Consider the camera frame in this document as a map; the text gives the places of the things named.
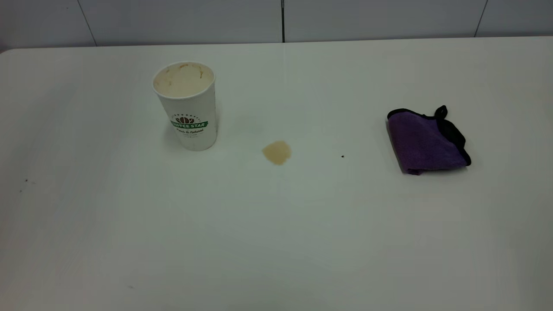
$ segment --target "white table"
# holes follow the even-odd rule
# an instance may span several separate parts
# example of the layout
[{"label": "white table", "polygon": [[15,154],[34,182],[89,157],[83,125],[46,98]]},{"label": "white table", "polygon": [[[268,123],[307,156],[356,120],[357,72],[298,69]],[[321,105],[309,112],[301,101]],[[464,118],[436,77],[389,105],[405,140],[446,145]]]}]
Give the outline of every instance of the white table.
[{"label": "white table", "polygon": [[[550,310],[553,37],[0,54],[0,310]],[[150,86],[209,64],[182,149]],[[473,163],[402,174],[395,108]],[[292,148],[276,166],[261,149]]]}]

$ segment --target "cup logo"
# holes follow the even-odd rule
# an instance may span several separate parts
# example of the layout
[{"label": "cup logo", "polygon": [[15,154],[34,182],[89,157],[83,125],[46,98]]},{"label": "cup logo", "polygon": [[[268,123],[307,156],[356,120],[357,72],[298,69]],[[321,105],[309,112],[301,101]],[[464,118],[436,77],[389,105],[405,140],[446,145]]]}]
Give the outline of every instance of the cup logo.
[{"label": "cup logo", "polygon": [[193,115],[173,115],[171,123],[179,128],[200,128],[206,127],[207,121],[201,122],[200,118]]}]

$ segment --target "paper cup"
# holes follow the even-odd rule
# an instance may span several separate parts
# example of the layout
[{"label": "paper cup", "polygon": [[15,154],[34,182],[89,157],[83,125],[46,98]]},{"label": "paper cup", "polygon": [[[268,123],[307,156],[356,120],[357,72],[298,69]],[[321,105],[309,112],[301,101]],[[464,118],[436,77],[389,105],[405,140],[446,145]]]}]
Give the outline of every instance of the paper cup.
[{"label": "paper cup", "polygon": [[215,143],[213,70],[201,63],[181,61],[161,69],[152,86],[184,148],[201,151]]}]

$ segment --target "purple microfiber towel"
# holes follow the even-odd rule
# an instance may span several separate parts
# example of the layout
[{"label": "purple microfiber towel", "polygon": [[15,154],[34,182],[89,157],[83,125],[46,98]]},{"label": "purple microfiber towel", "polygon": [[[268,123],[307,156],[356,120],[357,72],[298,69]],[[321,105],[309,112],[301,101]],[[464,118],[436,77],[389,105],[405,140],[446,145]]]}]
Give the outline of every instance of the purple microfiber towel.
[{"label": "purple microfiber towel", "polygon": [[388,127],[392,144],[407,173],[420,175],[425,170],[471,165],[471,157],[464,149],[465,137],[453,123],[445,120],[446,116],[446,106],[438,108],[434,117],[408,109],[390,111]]}]

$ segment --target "coffee stain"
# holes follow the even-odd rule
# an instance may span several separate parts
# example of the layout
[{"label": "coffee stain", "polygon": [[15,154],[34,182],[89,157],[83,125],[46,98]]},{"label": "coffee stain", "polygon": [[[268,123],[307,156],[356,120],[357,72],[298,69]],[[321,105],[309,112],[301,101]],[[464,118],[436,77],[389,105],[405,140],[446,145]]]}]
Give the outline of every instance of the coffee stain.
[{"label": "coffee stain", "polygon": [[276,141],[263,148],[263,154],[267,160],[273,162],[276,165],[282,165],[292,155],[292,149],[284,141]]}]

